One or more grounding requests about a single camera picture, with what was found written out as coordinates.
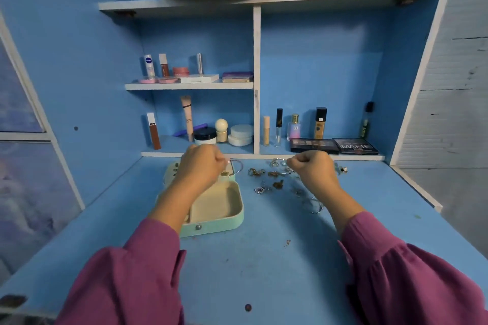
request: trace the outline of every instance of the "magenta shirt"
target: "magenta shirt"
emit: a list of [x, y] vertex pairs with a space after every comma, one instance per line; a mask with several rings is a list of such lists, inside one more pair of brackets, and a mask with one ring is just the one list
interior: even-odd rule
[[[483, 292], [471, 279], [406, 244], [371, 213], [351, 219], [341, 246], [355, 274], [349, 298], [364, 323], [488, 324]], [[184, 324], [178, 283], [185, 254], [172, 228], [143, 220], [123, 248], [104, 248], [88, 261], [56, 324]]]

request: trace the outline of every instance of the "blue desk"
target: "blue desk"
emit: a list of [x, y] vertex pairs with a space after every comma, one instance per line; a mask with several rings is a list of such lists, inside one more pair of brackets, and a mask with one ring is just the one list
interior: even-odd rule
[[[142, 158], [46, 245], [0, 296], [29, 300], [19, 313], [55, 317], [71, 284], [98, 249], [121, 246], [154, 205], [169, 158]], [[269, 168], [268, 161], [244, 160]], [[343, 162], [343, 188], [400, 238], [466, 273], [488, 294], [488, 261], [383, 162]], [[263, 178], [237, 175], [243, 224], [231, 231], [182, 239], [187, 249], [180, 293], [186, 320], [227, 324], [356, 324], [345, 295], [351, 273], [328, 213], [312, 215], [290, 192], [253, 192]], [[244, 306], [252, 305], [246, 312]]]

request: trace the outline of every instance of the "lip gloss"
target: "lip gloss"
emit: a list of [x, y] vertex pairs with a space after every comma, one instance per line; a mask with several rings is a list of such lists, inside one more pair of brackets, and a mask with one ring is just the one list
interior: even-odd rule
[[275, 147], [281, 146], [281, 126], [283, 125], [283, 108], [276, 110], [276, 141]]

